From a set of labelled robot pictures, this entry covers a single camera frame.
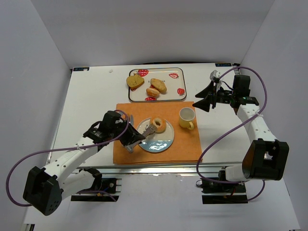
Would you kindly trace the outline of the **bagel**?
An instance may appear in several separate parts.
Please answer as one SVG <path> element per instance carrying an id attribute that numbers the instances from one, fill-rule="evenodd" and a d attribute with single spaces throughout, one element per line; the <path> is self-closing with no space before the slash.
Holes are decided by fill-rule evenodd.
<path id="1" fill-rule="evenodd" d="M 150 119 L 150 124 L 153 124 L 157 128 L 157 133 L 163 133 L 167 127 L 166 121 L 159 116 L 152 117 Z"/>

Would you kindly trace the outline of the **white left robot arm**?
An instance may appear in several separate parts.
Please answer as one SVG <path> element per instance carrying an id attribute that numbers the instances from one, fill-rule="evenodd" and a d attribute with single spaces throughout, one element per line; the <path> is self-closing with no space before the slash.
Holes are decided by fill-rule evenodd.
<path id="1" fill-rule="evenodd" d="M 99 193 L 103 184 L 99 170 L 85 167 L 76 174 L 74 170 L 113 141 L 120 141 L 131 152 L 144 139 L 145 133 L 139 133 L 124 112 L 108 111 L 101 121 L 90 126 L 72 150 L 42 168 L 29 171 L 23 199 L 48 216 L 63 199 L 75 193 Z"/>

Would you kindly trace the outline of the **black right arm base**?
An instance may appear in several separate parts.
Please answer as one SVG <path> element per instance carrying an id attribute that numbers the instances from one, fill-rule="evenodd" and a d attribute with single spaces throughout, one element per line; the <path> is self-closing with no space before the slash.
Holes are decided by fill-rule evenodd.
<path id="1" fill-rule="evenodd" d="M 201 189 L 204 205 L 248 203 L 246 187 L 243 184 L 221 184 L 199 179 L 196 187 Z"/>

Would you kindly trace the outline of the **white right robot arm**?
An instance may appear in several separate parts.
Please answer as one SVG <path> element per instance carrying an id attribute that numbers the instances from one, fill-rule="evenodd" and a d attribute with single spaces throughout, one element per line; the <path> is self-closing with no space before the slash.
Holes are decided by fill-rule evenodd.
<path id="1" fill-rule="evenodd" d="M 193 107 L 209 112 L 218 103 L 228 104 L 241 120 L 251 142 L 240 165 L 227 166 L 219 172 L 217 183 L 236 184 L 247 180 L 280 180 L 283 177 L 289 145 L 279 141 L 261 116 L 261 108 L 250 94 L 250 77 L 235 75 L 231 90 L 224 90 L 216 71 L 210 84 L 196 94 L 200 101 Z"/>

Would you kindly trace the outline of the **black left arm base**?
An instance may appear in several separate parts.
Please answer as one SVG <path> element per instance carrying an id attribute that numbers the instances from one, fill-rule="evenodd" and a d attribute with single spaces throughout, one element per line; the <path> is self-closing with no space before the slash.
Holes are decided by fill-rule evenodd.
<path id="1" fill-rule="evenodd" d="M 121 192 L 122 179 L 102 176 L 94 188 L 85 189 L 88 193 L 71 196 L 72 202 L 116 202 Z"/>

